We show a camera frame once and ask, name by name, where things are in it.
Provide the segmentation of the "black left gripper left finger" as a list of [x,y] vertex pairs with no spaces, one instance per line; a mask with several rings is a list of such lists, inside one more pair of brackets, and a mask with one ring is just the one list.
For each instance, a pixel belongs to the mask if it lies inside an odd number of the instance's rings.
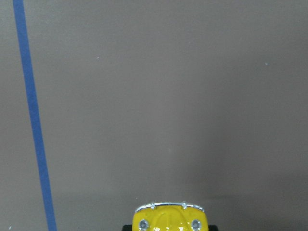
[[122,231],[132,231],[132,224],[126,224],[122,227]]

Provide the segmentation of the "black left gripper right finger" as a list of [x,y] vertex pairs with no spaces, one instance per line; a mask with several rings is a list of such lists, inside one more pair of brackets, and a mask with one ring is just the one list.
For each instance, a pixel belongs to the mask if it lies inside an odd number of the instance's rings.
[[219,231],[218,227],[216,225],[208,225],[209,231]]

